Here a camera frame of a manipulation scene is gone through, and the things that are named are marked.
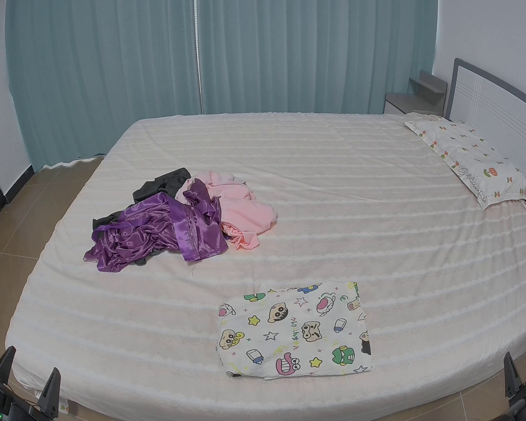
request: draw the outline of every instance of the striped bed sheet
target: striped bed sheet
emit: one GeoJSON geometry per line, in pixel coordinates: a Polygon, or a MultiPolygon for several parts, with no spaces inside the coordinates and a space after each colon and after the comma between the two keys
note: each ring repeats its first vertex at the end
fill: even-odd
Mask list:
{"type": "Polygon", "coordinates": [[[6,340],[17,348],[15,377],[42,388],[57,367],[64,397],[128,421],[367,421],[496,373],[506,351],[526,351],[526,210],[507,202],[482,211],[408,119],[136,122],[28,277],[6,340]],[[200,263],[165,252],[113,274],[82,261],[92,217],[126,207],[146,180],[179,167],[233,173],[271,203],[278,221],[260,246],[200,263]],[[273,381],[224,373],[222,302],[333,280],[359,284],[371,372],[273,381]]]}

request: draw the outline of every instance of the white headboard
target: white headboard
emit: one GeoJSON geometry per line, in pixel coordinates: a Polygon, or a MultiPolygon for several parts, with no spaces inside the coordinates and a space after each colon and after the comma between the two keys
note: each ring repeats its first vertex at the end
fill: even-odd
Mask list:
{"type": "Polygon", "coordinates": [[[445,118],[484,134],[526,176],[526,94],[456,58],[445,118]]]}

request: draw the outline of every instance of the star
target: star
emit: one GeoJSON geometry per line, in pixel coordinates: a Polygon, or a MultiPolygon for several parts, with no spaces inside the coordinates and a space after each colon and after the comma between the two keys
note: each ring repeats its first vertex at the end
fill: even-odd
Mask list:
{"type": "Polygon", "coordinates": [[[261,321],[259,318],[257,318],[255,315],[252,316],[251,318],[248,318],[249,320],[249,324],[251,326],[257,326],[257,323],[259,323],[259,321],[261,321]]]}
{"type": "Polygon", "coordinates": [[[302,307],[304,304],[306,304],[308,301],[306,301],[306,298],[296,298],[295,304],[298,304],[300,307],[302,307]]]}
{"type": "Polygon", "coordinates": [[[267,340],[276,340],[276,336],[278,335],[279,333],[278,332],[271,332],[269,331],[269,333],[264,333],[263,336],[265,337],[265,341],[267,340]]]}
{"type": "Polygon", "coordinates": [[[318,359],[317,357],[314,357],[313,360],[310,360],[309,361],[309,367],[310,368],[319,368],[320,365],[322,364],[322,360],[318,359]]]}

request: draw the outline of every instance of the purple satin garment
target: purple satin garment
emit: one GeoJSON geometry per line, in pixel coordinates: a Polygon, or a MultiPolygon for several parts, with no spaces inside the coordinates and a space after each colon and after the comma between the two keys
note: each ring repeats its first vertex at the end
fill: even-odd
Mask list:
{"type": "Polygon", "coordinates": [[[125,209],[118,221],[98,226],[84,260],[97,262],[99,271],[119,272],[152,249],[181,251],[188,262],[224,253],[219,199],[211,200],[198,179],[183,195],[191,206],[160,192],[125,209]]]}

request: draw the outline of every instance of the gray nightstand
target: gray nightstand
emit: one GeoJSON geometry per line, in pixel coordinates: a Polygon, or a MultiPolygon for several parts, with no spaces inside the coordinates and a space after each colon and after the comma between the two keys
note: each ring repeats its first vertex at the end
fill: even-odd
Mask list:
{"type": "Polygon", "coordinates": [[[414,95],[388,92],[384,103],[384,114],[407,114],[419,112],[441,116],[446,100],[446,81],[428,74],[424,70],[419,72],[419,78],[409,78],[415,91],[414,95]]]}

